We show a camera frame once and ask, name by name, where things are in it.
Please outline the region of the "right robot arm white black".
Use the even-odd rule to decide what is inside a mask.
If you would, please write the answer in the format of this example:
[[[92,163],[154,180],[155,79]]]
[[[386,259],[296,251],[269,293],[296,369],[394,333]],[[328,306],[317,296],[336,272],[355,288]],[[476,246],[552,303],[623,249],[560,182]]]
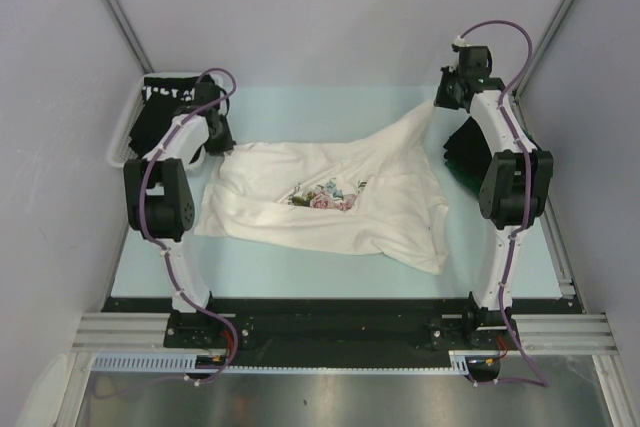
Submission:
[[[490,229],[460,331],[469,346],[487,348],[515,329],[510,317],[515,261],[524,237],[544,213],[554,159],[520,126],[504,82],[492,74],[489,48],[459,39],[452,50],[457,59],[442,68],[434,104],[463,110],[468,118],[446,141],[444,160],[476,192]]]

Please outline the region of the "white plastic laundry basket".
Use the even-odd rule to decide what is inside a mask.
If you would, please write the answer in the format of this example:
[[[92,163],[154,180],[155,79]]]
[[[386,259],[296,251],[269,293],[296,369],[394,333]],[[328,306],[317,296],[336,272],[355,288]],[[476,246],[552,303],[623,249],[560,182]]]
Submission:
[[[134,85],[128,97],[128,100],[125,103],[125,106],[120,115],[120,118],[118,120],[116,129],[114,131],[114,134],[112,136],[112,139],[107,151],[107,161],[112,167],[122,168],[126,161],[141,158],[141,157],[137,157],[136,154],[129,147],[129,141],[130,141],[129,133],[131,131],[133,123],[138,117],[138,114],[142,110],[141,87],[142,87],[143,80],[145,77],[151,77],[151,76],[158,76],[158,77],[197,76],[199,77],[198,74],[192,74],[192,73],[171,73],[171,72],[152,73],[152,74],[143,76],[140,80],[137,81],[137,83]],[[182,115],[177,115],[175,117],[178,117],[179,119],[181,119],[183,116],[186,116],[187,114],[188,113],[183,113]],[[167,133],[173,130],[173,127],[174,127],[173,119],[172,119],[171,127],[169,128]]]

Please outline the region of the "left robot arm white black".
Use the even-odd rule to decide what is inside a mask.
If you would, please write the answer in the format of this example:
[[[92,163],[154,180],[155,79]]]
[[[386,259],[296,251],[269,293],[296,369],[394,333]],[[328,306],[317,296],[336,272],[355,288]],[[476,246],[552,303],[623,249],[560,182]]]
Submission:
[[[128,133],[134,157],[123,165],[128,223],[159,249],[174,288],[172,309],[194,314],[185,332],[207,347],[219,339],[221,323],[200,312],[211,294],[187,255],[196,217],[188,172],[233,149],[230,94],[203,75],[145,77],[140,95],[141,110]]]

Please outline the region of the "white floral print t-shirt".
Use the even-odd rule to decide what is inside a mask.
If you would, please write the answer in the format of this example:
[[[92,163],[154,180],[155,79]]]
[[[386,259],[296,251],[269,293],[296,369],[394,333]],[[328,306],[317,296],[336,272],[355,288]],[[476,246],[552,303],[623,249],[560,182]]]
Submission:
[[[448,205],[424,148],[434,111],[424,102],[352,142],[237,146],[205,186],[196,234],[384,254],[440,274]]]

